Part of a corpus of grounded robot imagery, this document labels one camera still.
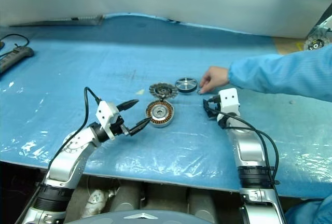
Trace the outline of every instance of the finger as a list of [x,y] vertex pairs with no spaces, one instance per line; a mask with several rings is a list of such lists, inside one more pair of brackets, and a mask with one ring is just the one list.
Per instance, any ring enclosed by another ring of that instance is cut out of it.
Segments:
[[207,81],[210,81],[210,71],[206,71],[205,74],[203,75],[202,79],[201,79],[201,82],[199,83],[199,86],[200,87],[203,87],[204,84],[207,82]]
[[212,91],[216,87],[215,83],[213,81],[210,81],[206,83],[202,89],[200,90],[201,93],[206,93]]

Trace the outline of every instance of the black cable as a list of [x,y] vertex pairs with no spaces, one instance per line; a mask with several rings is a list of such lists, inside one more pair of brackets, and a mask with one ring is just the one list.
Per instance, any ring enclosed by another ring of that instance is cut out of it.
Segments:
[[266,134],[265,132],[257,130],[257,129],[253,130],[250,127],[225,127],[225,129],[249,130],[249,131],[259,132],[264,137],[266,137],[270,141],[270,143],[272,144],[273,149],[274,149],[274,153],[275,153],[275,166],[274,166],[274,171],[273,171],[273,175],[272,175],[272,178],[275,179],[275,175],[276,175],[276,172],[277,172],[278,167],[279,167],[279,152],[278,152],[278,148],[275,145],[275,142],[272,140],[272,138],[268,134]]
[[54,155],[54,157],[51,159],[51,161],[48,164],[47,170],[50,169],[52,162],[54,161],[54,159],[57,157],[57,155],[59,155],[59,153],[62,151],[62,149],[70,142],[70,140],[72,140],[73,137],[75,137],[75,135],[77,133],[79,133],[87,124],[88,122],[88,118],[89,118],[89,102],[88,102],[88,91],[91,93],[91,95],[94,97],[95,101],[97,102],[97,104],[99,104],[99,102],[101,101],[101,99],[88,87],[84,88],[84,104],[85,104],[85,117],[84,117],[84,121],[83,124],[80,126],[80,128],[77,129],[77,131],[71,135],[63,144],[62,146],[58,149],[57,153]]
[[20,36],[20,37],[23,37],[26,40],[26,43],[24,45],[22,45],[22,46],[27,46],[30,43],[30,40],[27,37],[25,37],[23,35],[20,35],[20,34],[15,34],[15,33],[5,35],[4,37],[0,38],[0,41],[2,41],[3,39],[5,39],[8,36]]
[[[2,41],[3,39],[5,39],[5,38],[8,37],[8,36],[20,36],[20,37],[23,37],[23,38],[26,40],[26,43],[25,43],[23,46],[27,46],[27,45],[30,43],[30,41],[29,41],[29,39],[28,39],[27,37],[25,37],[25,36],[23,36],[23,35],[20,35],[20,34],[8,34],[8,35],[5,35],[4,37],[0,38],[0,41]],[[3,53],[3,54],[0,54],[0,57],[3,57],[3,56],[5,56],[5,55],[7,55],[7,54],[9,54],[9,53],[11,53],[11,51],[10,51],[10,52],[6,52],[6,53]]]
[[[229,117],[229,118],[232,118],[232,119],[236,119],[237,121],[239,121],[239,122],[241,122],[241,123],[243,123],[243,124],[245,124],[245,125],[247,125],[247,126],[249,126],[251,129],[251,131],[254,131],[254,132],[256,132],[256,134],[258,135],[258,137],[259,137],[259,139],[261,140],[261,142],[262,142],[262,145],[263,145],[263,150],[264,150],[264,154],[265,154],[265,162],[266,162],[266,166],[268,167],[268,168],[271,168],[270,167],[270,162],[269,162],[269,156],[268,156],[268,151],[267,151],[267,147],[266,147],[266,144],[265,144],[265,140],[263,139],[263,137],[262,137],[262,135],[261,135],[261,131],[260,130],[258,130],[258,129],[256,129],[253,125],[251,125],[250,123],[248,123],[247,121],[245,121],[245,120],[243,120],[243,119],[241,119],[241,118],[239,118],[239,117],[236,117],[236,116],[234,116],[234,115],[231,115],[231,114],[227,114],[227,113],[224,113],[224,112],[222,112],[222,111],[219,111],[219,110],[215,110],[215,109],[212,109],[212,108],[210,108],[210,107],[208,107],[208,110],[210,110],[210,111],[213,111],[213,112],[215,112],[215,113],[218,113],[218,114],[222,114],[222,115],[225,115],[225,116],[227,116],[227,117]],[[274,184],[274,179],[275,179],[275,176],[276,176],[276,167],[278,168],[278,166],[279,166],[279,154],[277,155],[275,155],[276,156],[276,158],[277,158],[277,156],[278,156],[278,164],[276,164],[275,166],[274,166],[274,171],[273,171],[273,175],[274,175],[274,177],[271,175],[271,173],[269,172],[269,176],[270,176],[270,179],[271,179],[271,181],[273,182],[273,184]]]

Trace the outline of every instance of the circular metal part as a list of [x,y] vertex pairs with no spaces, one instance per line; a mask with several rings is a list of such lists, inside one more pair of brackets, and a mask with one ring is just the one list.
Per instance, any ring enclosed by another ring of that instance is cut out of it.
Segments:
[[153,101],[146,108],[146,116],[151,117],[154,127],[162,128],[169,125],[174,116],[174,107],[167,101]]
[[197,81],[192,78],[184,77],[175,82],[175,86],[181,93],[191,93],[197,88]]
[[175,86],[169,83],[156,83],[149,87],[150,94],[161,100],[174,98],[178,94],[178,90]]
[[310,36],[304,45],[304,50],[315,50],[323,48],[324,46],[328,45],[330,40],[322,35],[313,35]]

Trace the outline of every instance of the blue plastic sheet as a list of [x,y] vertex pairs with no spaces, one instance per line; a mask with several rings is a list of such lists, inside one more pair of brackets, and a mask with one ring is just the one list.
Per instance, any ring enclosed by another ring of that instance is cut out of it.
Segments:
[[[36,54],[1,77],[0,157],[35,167],[46,167],[63,139],[81,125],[85,86],[115,104],[139,99],[122,114],[131,127],[145,118],[145,108],[155,100],[148,92],[151,84],[174,83],[184,76],[199,80],[210,65],[228,67],[243,57],[276,53],[269,37],[137,16],[111,18],[101,26],[1,29],[2,35],[13,32],[29,37]],[[5,41],[2,52],[19,42],[14,37]],[[300,96],[238,93],[242,117],[267,132],[279,148],[279,193],[327,196],[332,185],[331,104]],[[231,143],[202,107],[209,96],[179,94],[170,100],[175,116],[169,126],[149,125],[133,137],[103,143],[85,172],[238,190]],[[95,111],[90,100],[88,123],[96,121]],[[273,163],[272,150],[270,157]]]

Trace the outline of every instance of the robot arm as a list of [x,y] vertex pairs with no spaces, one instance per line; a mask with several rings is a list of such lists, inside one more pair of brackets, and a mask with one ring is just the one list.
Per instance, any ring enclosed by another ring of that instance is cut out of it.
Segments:
[[96,117],[100,124],[93,123],[74,137],[71,137],[74,134],[71,133],[65,138],[64,143],[71,139],[53,159],[37,199],[27,211],[23,224],[63,223],[68,203],[90,155],[109,138],[115,139],[120,134],[134,135],[150,122],[150,118],[143,119],[132,129],[124,125],[119,112],[129,109],[137,102],[138,100],[132,100],[115,106],[110,102],[99,101]]
[[[216,110],[209,108],[209,102],[219,103]],[[240,208],[240,213],[243,223],[286,224],[262,140],[250,126],[229,117],[240,116],[236,89],[221,90],[209,102],[204,100],[204,109],[209,117],[217,117],[220,127],[228,130],[233,144],[242,186],[240,195],[244,205]]]

